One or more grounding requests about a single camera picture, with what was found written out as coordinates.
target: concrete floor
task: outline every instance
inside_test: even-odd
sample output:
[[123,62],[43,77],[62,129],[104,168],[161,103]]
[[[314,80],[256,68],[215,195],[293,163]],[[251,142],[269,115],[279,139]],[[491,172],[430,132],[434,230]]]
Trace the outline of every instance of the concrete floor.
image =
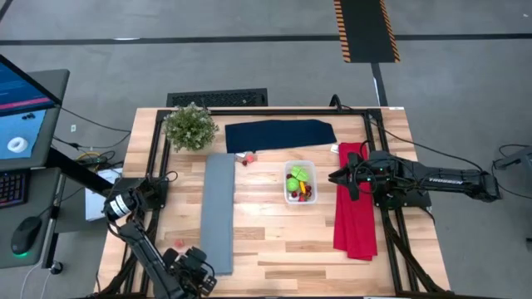
[[[397,34],[532,32],[527,0],[388,0]],[[215,0],[108,2],[14,0],[0,39],[194,37],[336,33],[332,1]],[[488,169],[507,143],[532,144],[532,41],[398,42],[402,61],[381,65],[389,105],[405,106],[414,140],[473,159]],[[131,127],[135,109],[163,106],[168,92],[268,88],[270,105],[324,105],[332,93],[347,105],[376,105],[368,64],[345,64],[337,42],[0,47],[25,71],[66,68],[65,107],[107,125]],[[70,133],[70,125],[77,132]],[[62,114],[56,135],[109,145],[117,133]],[[77,152],[59,148],[74,157]],[[123,157],[126,145],[116,147]],[[421,162],[467,167],[418,150]],[[532,188],[519,168],[500,173],[505,187]],[[505,194],[486,204],[432,195],[436,229],[452,289],[461,294],[529,298],[532,293],[532,201]],[[105,229],[64,234],[45,298],[92,291]],[[0,298],[19,296],[28,268],[0,270]],[[28,280],[39,297],[46,272]]]

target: potted plant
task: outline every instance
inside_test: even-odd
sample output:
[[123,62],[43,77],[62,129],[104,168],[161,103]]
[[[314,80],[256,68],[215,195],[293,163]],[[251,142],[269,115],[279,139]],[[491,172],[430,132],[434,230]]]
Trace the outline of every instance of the potted plant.
[[176,151],[182,148],[196,151],[213,142],[214,133],[219,127],[208,110],[199,108],[192,102],[167,115],[163,129]]

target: keyboard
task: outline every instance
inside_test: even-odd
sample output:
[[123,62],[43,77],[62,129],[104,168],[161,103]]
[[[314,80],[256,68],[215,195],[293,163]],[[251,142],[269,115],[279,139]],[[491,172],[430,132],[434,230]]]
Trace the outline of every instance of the keyboard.
[[0,173],[0,208],[26,203],[30,171]]
[[168,94],[167,107],[186,107],[194,102],[199,107],[242,107],[267,106],[268,92],[265,88],[232,90],[232,91],[201,91]]

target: red cloth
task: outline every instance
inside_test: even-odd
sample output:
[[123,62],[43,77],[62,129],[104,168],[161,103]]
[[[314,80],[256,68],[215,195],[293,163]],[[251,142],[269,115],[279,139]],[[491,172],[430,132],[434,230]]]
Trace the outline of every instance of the red cloth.
[[[347,164],[348,153],[358,153],[359,150],[359,143],[340,144],[338,146],[340,167]],[[367,159],[366,147],[362,149],[362,157]],[[359,187],[367,192],[370,190],[369,183],[362,183]],[[370,194],[361,192],[359,200],[352,201],[347,187],[337,186],[333,246],[335,249],[346,251],[349,258],[371,261],[373,256],[377,255],[375,218]]]

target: computer screen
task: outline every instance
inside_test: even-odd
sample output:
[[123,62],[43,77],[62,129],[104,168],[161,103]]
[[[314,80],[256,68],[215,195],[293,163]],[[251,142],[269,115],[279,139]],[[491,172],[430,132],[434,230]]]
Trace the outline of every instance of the computer screen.
[[57,100],[10,61],[0,59],[0,115],[53,107]]

